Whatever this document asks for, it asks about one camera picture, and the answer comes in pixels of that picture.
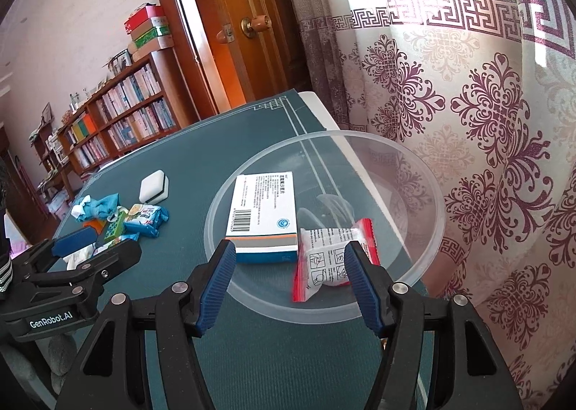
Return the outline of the white sponge block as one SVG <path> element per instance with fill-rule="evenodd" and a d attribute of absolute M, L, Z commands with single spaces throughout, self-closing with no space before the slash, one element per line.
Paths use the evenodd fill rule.
<path fill-rule="evenodd" d="M 162 170 L 156 170 L 141 180 L 139 201 L 155 205 L 169 196 L 169 179 Z"/>

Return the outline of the small wooden side shelf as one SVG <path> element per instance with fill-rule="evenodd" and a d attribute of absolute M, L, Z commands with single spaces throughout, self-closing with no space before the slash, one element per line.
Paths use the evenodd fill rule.
<path fill-rule="evenodd" d="M 46 175 L 37 186 L 37 192 L 48 200 L 50 189 L 64 190 L 66 201 L 71 202 L 74 191 L 70 184 L 69 174 L 73 167 L 64 154 L 58 135 L 51 122 L 41 122 L 29 136 L 30 146 L 39 158 L 39 165 Z"/>

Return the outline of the wooden bookshelf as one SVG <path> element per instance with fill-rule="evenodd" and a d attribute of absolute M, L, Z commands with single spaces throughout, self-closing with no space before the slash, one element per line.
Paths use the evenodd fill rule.
<path fill-rule="evenodd" d="M 82 176 L 198 121 L 171 49 L 154 51 L 108 81 L 58 131 Z"/>

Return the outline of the white medicine box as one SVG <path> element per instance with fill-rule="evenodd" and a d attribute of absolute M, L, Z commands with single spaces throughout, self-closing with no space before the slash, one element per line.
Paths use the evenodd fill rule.
<path fill-rule="evenodd" d="M 237 176 L 225 238 L 234 244 L 240 264 L 296 262 L 298 226 L 293 174 Z"/>

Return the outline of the stacked boxes on shelf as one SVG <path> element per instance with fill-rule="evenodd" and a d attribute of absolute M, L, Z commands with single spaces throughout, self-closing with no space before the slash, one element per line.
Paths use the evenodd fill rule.
<path fill-rule="evenodd" d="M 160 5 L 142 5 L 125 21 L 124 29 L 131 38 L 128 52 L 134 62 L 152 52 L 174 47 L 171 28 Z"/>

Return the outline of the patterned curtain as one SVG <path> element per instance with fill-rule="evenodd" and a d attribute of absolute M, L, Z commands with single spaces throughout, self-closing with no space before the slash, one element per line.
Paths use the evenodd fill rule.
<path fill-rule="evenodd" d="M 292 0 L 340 127 L 431 168 L 447 222 L 429 294 L 462 293 L 527 409 L 571 409 L 575 17 L 565 0 Z"/>

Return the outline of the blue cracker packet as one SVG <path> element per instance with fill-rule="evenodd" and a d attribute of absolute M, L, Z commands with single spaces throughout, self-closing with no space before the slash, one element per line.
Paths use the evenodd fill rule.
<path fill-rule="evenodd" d="M 123 224 L 126 232 L 138 233 L 148 238 L 158 238 L 159 228 L 170 219 L 169 212 L 157 205 L 134 204 Z"/>

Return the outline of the orange toy brick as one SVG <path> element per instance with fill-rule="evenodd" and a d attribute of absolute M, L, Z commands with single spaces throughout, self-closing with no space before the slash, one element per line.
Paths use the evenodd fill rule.
<path fill-rule="evenodd" d="M 97 234 L 101 234 L 107 225 L 106 220 L 93 219 L 83 223 L 84 228 L 93 228 Z"/>

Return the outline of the green dotted block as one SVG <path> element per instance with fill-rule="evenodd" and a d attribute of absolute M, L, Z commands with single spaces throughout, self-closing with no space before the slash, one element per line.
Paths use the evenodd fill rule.
<path fill-rule="evenodd" d="M 114 240 L 124 233 L 124 220 L 128 215 L 128 210 L 124 207 L 118 207 L 117 210 L 107 217 L 107 223 L 103 228 L 103 233 L 99 235 L 96 241 L 97 245 L 104 245 L 108 241 Z"/>

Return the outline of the clear plastic bowl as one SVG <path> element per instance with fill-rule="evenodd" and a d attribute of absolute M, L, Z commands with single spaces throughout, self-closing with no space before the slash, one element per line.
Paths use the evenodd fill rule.
<path fill-rule="evenodd" d="M 298 250 L 302 228 L 351 228 L 367 218 L 380 265 L 394 281 L 414 286 L 432 265 L 445 226 L 435 175 L 401 144 L 353 131 L 303 134 L 243 163 L 222 184 L 208 210 L 207 254 L 225 239 L 236 177 L 276 172 L 293 174 Z M 348 285 L 323 285 L 308 301 L 293 302 L 296 265 L 237 262 L 229 294 L 259 315 L 288 323 L 329 324 L 360 315 Z"/>

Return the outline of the blue cloth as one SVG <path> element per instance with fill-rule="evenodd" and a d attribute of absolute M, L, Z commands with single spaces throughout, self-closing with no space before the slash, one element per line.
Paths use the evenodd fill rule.
<path fill-rule="evenodd" d="M 101 199 L 84 196 L 71 209 L 71 216 L 81 223 L 92 220 L 107 220 L 116 212 L 119 205 L 119 194 L 113 193 Z"/>

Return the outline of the red white snack packet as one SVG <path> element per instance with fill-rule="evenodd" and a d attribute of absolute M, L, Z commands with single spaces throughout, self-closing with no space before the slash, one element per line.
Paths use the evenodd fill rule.
<path fill-rule="evenodd" d="M 323 285 L 340 287 L 350 283 L 345 268 L 345 248 L 351 241 L 361 245 L 372 264 L 380 264 L 370 219 L 360 219 L 351 228 L 300 230 L 293 302 L 308 301 Z"/>

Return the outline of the white tissue pack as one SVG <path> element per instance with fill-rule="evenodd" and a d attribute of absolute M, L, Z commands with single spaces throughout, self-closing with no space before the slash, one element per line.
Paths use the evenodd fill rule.
<path fill-rule="evenodd" d="M 95 245 L 92 243 L 63 257 L 63 261 L 66 263 L 66 269 L 68 271 L 73 271 L 80 264 L 84 263 L 90 257 L 92 257 L 94 251 L 95 251 Z"/>

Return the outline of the green table mat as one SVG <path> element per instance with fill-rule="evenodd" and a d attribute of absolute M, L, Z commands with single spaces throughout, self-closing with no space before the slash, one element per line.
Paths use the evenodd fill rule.
<path fill-rule="evenodd" d="M 138 199 L 141 179 L 169 180 L 170 218 L 142 238 L 141 260 L 107 283 L 133 299 L 188 277 L 225 236 L 237 174 L 289 171 L 301 228 L 348 228 L 372 221 L 379 256 L 392 276 L 412 262 L 409 210 L 395 189 L 400 159 L 373 141 L 337 136 L 319 97 L 287 92 L 196 123 L 150 144 L 86 184 L 93 197 Z M 292 301 L 291 263 L 238 264 L 215 325 L 194 341 L 218 409 L 360 409 L 382 350 L 348 287 L 322 287 Z"/>

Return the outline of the wooden door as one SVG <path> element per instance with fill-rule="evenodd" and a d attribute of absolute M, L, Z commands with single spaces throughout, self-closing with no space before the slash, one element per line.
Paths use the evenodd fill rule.
<path fill-rule="evenodd" d="M 159 0 L 195 117 L 311 88 L 292 0 Z"/>

